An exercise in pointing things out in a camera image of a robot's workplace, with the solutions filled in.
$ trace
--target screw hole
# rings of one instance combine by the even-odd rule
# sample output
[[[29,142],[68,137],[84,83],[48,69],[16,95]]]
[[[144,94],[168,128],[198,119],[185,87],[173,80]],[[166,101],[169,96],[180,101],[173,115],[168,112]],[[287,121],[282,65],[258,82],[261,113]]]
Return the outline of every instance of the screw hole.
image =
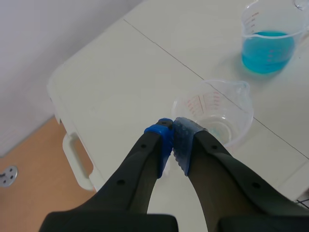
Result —
[[[124,185],[126,182],[124,180],[118,180],[117,185]]]
[[[256,183],[256,182],[253,182],[253,183],[252,183],[252,186],[253,186],[254,188],[256,188],[256,189],[261,188],[260,184],[259,184],[259,183]]]

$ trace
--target measuring cup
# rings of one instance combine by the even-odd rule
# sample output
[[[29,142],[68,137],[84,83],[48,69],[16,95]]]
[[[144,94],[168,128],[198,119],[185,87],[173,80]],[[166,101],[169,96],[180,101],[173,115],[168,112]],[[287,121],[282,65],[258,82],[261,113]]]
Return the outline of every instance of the measuring cup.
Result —
[[[239,142],[253,120],[250,87],[244,81],[203,81],[173,105],[172,116],[206,128],[225,147]]]
[[[258,0],[242,17],[242,62],[251,71],[282,69],[308,24],[308,0]]]

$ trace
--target empty measuring cup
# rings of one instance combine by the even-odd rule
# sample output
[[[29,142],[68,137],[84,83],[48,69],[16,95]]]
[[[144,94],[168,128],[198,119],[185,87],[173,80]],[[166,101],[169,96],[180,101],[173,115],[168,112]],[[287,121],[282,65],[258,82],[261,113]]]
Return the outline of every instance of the empty measuring cup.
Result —
[[[282,69],[306,31],[308,0],[258,0],[244,10],[242,62],[257,73]]]
[[[251,126],[253,107],[249,93],[249,84],[244,81],[203,81],[174,102],[172,116],[196,122],[230,147]]]

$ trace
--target water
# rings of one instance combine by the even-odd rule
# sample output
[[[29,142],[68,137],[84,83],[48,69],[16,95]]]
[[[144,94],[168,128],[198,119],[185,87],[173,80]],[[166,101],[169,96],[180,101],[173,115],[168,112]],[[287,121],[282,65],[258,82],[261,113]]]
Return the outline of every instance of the water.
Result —
[[[284,32],[261,31],[264,36],[284,36]],[[271,73],[282,69],[292,57],[295,49],[293,37],[266,39],[260,37],[247,38],[243,43],[242,62],[251,71]]]
[[[223,145],[231,142],[233,137],[237,134],[232,124],[220,116],[212,116],[202,119],[197,123],[206,128],[208,132]]]

